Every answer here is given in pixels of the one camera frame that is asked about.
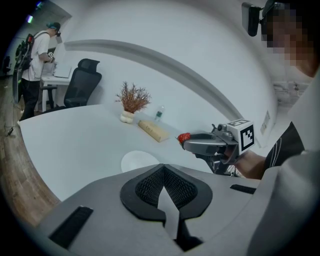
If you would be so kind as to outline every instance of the white plate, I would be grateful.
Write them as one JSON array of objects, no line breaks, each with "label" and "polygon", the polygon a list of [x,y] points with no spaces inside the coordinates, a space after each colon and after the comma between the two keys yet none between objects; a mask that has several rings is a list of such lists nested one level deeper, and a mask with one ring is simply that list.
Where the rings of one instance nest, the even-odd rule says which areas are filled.
[{"label": "white plate", "polygon": [[158,165],[160,162],[151,154],[143,151],[131,151],[127,153],[121,160],[121,170],[123,173],[138,168]]}]

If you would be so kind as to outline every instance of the black office chair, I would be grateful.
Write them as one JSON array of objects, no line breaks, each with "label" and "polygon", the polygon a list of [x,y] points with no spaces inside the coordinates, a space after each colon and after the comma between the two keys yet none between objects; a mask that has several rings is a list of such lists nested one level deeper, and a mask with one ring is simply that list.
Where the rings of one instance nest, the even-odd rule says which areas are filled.
[{"label": "black office chair", "polygon": [[64,96],[64,105],[54,107],[52,90],[57,86],[42,86],[40,89],[48,91],[49,104],[51,109],[44,113],[63,110],[74,107],[86,106],[91,93],[97,87],[102,75],[97,72],[97,65],[100,61],[84,58],[79,61],[78,67],[73,71],[70,84]]}]

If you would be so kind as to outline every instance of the person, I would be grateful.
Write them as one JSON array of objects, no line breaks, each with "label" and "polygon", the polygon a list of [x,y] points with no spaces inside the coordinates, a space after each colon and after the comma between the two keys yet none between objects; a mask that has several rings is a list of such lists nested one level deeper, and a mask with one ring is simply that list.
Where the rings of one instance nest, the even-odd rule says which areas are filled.
[{"label": "person", "polygon": [[[317,8],[313,8],[308,1],[269,0],[263,9],[261,21],[262,39],[266,41],[267,47],[278,49],[277,52],[280,51],[291,66],[296,66],[305,75],[311,78],[317,77],[304,92],[304,94],[307,94],[308,90],[313,90],[313,94],[316,95],[311,96],[312,93],[309,91],[308,97],[311,98],[319,96],[318,88],[320,86],[318,84],[320,81],[319,21],[317,21],[316,10]],[[307,120],[308,118],[310,109],[306,108],[308,107],[306,105],[309,105],[306,97],[304,99],[301,97],[290,110],[290,112],[304,111],[295,120]],[[316,108],[319,105],[317,99],[314,102],[313,107]],[[314,126],[318,121],[312,121],[309,128],[315,130],[316,127]],[[281,166],[286,159],[301,154],[305,150],[306,143],[309,145],[319,143],[318,140],[312,141],[311,134],[304,134],[303,138],[306,143],[301,140],[301,134],[308,132],[308,124],[310,124],[310,121],[305,121],[304,124],[299,121],[291,122],[267,157],[248,151],[240,157],[234,166],[246,178],[262,179],[266,169]],[[309,148],[317,149],[319,145],[309,146]]]},{"label": "person", "polygon": [[24,111],[18,121],[32,118],[39,97],[40,78],[45,62],[52,63],[54,57],[47,55],[50,38],[57,35],[60,29],[58,22],[49,23],[47,30],[42,30],[34,35],[34,44],[31,50],[31,63],[29,69],[22,73],[21,91],[24,100]]}]

